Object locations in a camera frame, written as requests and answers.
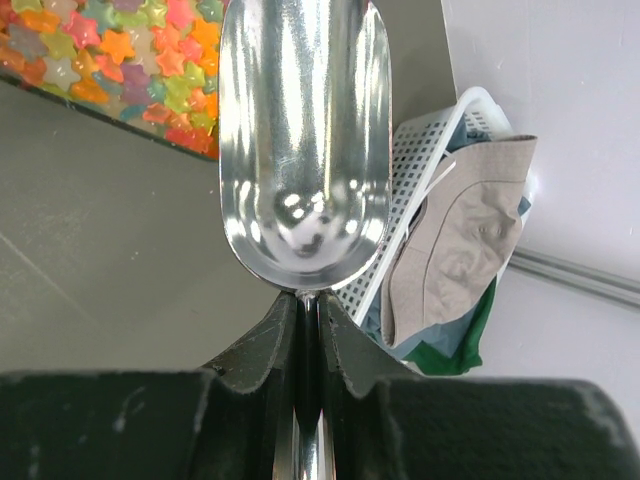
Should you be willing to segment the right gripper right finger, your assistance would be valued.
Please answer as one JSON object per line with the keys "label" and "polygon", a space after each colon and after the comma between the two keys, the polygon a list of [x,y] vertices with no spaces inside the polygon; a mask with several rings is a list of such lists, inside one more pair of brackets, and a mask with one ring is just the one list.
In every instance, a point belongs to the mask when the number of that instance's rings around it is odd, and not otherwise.
{"label": "right gripper right finger", "polygon": [[596,385],[428,378],[320,300],[325,417],[340,479],[635,479],[639,451]]}

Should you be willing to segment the golden tin with star candies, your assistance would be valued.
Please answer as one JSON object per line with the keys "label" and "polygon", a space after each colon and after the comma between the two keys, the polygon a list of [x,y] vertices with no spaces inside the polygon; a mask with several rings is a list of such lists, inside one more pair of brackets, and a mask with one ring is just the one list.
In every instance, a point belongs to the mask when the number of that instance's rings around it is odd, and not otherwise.
{"label": "golden tin with star candies", "polygon": [[1,78],[211,160],[228,4],[3,0]]}

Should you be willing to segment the metal scoop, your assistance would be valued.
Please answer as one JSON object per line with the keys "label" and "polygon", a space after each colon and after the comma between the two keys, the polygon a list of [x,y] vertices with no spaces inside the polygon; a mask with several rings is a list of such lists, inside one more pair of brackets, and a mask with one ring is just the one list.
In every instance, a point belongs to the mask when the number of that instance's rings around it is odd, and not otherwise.
{"label": "metal scoop", "polygon": [[370,1],[232,1],[220,40],[219,180],[227,241],[294,297],[289,460],[331,479],[320,371],[321,296],[361,275],[391,198],[392,69]]}

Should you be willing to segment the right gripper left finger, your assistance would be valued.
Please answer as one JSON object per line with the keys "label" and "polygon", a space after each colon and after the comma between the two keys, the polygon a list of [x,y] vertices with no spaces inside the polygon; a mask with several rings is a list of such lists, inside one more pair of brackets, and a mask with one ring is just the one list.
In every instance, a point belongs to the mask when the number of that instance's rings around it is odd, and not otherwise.
{"label": "right gripper left finger", "polygon": [[202,367],[1,377],[5,479],[270,479],[292,467],[296,300]]}

